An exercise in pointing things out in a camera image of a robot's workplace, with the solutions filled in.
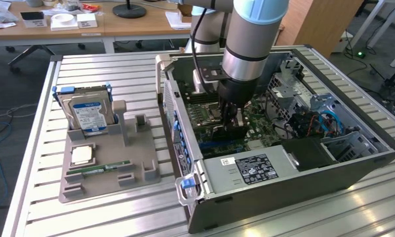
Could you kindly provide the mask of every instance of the aluminum extrusion table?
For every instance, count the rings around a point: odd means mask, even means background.
[[[294,46],[395,138],[395,117],[314,49]],[[155,95],[155,56],[164,52],[64,56],[51,62],[3,236],[191,236],[178,202]],[[318,93],[323,85],[305,78]],[[67,119],[51,96],[54,85],[110,82],[126,117],[146,113],[162,171],[156,185],[62,204],[58,200]],[[395,236],[395,161],[347,190],[311,199],[194,237]]]

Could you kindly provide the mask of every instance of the circuit board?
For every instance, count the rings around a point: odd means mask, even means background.
[[[213,141],[213,132],[222,127],[218,103],[186,104],[199,148],[204,158],[262,149],[278,145],[281,136],[273,128],[273,122],[265,115],[261,102],[251,99],[245,108],[249,132],[245,139]]]

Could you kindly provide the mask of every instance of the blue hard drive label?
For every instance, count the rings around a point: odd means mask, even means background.
[[[107,128],[106,116],[100,113],[100,102],[74,105],[80,127],[87,132],[99,132]]]
[[[246,184],[255,184],[262,181],[278,178],[277,171],[266,154],[237,159]]]

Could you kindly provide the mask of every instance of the lamp base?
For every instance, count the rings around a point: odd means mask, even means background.
[[[131,4],[131,9],[127,9],[127,4],[118,5],[112,8],[112,13],[123,18],[139,18],[147,14],[147,9],[142,6]]]

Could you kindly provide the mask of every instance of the wooden cabinet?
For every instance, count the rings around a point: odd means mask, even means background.
[[[290,0],[277,45],[310,44],[329,57],[363,0]]]

